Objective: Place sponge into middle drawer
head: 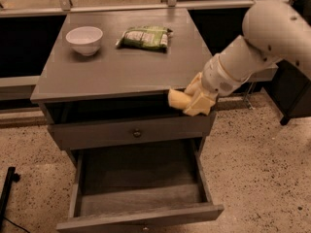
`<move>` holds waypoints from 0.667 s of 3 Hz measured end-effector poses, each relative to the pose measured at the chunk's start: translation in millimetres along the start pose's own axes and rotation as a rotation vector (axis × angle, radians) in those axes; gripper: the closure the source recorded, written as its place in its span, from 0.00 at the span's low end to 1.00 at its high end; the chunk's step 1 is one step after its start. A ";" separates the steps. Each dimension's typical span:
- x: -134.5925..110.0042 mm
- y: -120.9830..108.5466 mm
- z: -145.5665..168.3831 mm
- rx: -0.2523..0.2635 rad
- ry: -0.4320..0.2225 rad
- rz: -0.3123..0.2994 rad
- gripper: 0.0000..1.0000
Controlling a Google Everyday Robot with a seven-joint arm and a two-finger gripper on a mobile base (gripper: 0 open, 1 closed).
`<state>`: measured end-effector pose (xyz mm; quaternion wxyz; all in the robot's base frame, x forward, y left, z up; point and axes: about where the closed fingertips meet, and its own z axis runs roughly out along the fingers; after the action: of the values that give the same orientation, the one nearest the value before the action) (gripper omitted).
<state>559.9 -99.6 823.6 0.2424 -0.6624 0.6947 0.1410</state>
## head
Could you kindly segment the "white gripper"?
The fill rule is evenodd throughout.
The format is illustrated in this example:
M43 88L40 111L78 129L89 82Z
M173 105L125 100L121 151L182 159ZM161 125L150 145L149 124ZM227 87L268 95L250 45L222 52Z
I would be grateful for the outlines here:
M216 94L206 94L202 91L196 92L201 87L201 84L210 92L218 93L221 97L225 97L239 88L249 78L250 76L243 77L240 80L233 78L222 65L220 55L218 53L215 54L205 64L202 73L197 73L185 89L185 93L192 96L192 98L190 103L184 108L183 113L192 117L199 114L208 116L211 108L216 104Z

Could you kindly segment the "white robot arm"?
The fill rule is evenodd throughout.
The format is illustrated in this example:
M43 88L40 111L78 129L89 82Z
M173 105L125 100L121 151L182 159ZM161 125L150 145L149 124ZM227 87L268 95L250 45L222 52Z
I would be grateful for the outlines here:
M311 27L281 0L256 1L242 22L242 34L215 54L185 90L189 116L207 115L254 73L286 60L305 76L311 71Z

